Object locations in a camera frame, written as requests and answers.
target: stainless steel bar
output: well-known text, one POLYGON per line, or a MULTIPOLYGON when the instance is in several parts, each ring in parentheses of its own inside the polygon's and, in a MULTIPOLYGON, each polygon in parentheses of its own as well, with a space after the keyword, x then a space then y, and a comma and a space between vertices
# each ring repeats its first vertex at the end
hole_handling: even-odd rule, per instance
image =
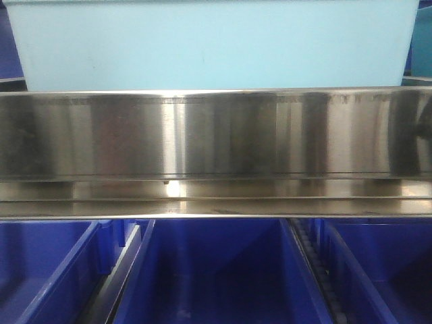
POLYGON ((432 215, 432 87, 0 93, 0 217, 432 215))

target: blue storage bin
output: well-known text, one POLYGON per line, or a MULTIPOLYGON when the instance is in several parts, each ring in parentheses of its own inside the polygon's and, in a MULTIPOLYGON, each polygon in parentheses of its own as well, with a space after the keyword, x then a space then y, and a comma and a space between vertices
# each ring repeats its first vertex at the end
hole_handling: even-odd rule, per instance
POLYGON ((432 223, 333 223, 329 274, 350 323, 432 323, 432 223))
POLYGON ((412 34, 411 72, 432 77, 432 7, 418 10, 412 34))
POLYGON ((408 57, 406 58, 405 73, 411 75, 411 57, 412 57, 412 45, 410 45, 410 50, 408 51, 408 57))
POLYGON ((418 7, 420 9, 432 6, 432 0, 420 0, 418 7))
POLYGON ((20 59, 6 8, 0 1, 0 79, 21 78, 20 59))
POLYGON ((419 0, 4 3, 29 90, 140 90, 398 86, 419 0))
POLYGON ((152 221, 114 323, 332 323, 291 231, 274 219, 152 221))
POLYGON ((73 323, 103 277, 101 224, 0 223, 0 322, 73 323))
POLYGON ((315 247, 321 261, 325 265, 328 259, 329 251, 329 224, 339 223, 357 223, 357 224, 414 224, 414 223, 432 223, 429 218, 399 218, 399 217, 386 217, 386 218, 337 218, 337 219, 322 219, 313 218, 309 220, 309 225, 306 226, 308 236, 311 243, 315 247))

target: light blue bin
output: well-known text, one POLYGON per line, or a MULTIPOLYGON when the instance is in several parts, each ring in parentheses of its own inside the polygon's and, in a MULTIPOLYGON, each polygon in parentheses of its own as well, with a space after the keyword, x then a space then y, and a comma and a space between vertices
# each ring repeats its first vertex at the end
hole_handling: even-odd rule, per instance
POLYGON ((419 0, 5 0, 29 90, 397 86, 419 0))
POLYGON ((420 9, 417 13, 411 60, 413 76, 432 77, 432 7, 420 9))

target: metal rail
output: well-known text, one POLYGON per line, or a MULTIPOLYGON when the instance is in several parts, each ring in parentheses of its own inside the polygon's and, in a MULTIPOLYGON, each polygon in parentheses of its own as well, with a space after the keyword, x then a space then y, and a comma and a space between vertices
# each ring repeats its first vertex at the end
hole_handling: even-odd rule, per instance
POLYGON ((0 93, 0 218, 432 215, 432 87, 0 93))

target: blue plastic bin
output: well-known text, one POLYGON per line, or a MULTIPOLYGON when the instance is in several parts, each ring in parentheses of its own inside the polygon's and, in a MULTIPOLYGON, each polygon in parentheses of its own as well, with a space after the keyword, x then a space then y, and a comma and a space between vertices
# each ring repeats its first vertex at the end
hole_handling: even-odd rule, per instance
POLYGON ((329 274, 350 323, 432 323, 432 224, 328 230, 329 274))
POLYGON ((417 12, 412 34, 411 72, 413 76, 432 77, 432 7, 417 12))
POLYGON ((325 265, 328 259, 329 251, 329 224, 339 223, 357 223, 357 224, 415 224, 415 223, 430 223, 432 220, 427 218, 398 218, 398 217, 386 217, 386 218, 338 218, 338 219, 322 219, 322 218, 311 218, 303 221, 303 227, 308 234, 308 238, 311 244, 317 251, 319 258, 325 265))
POLYGON ((21 78, 20 59, 6 8, 0 1, 0 79, 21 78))
POLYGON ((103 277, 98 222, 0 223, 0 322, 73 323, 103 277))
POLYGON ((152 221, 114 323, 332 323, 291 231, 274 219, 152 221))
POLYGON ((418 7, 420 9, 432 6, 432 0, 420 0, 418 7))

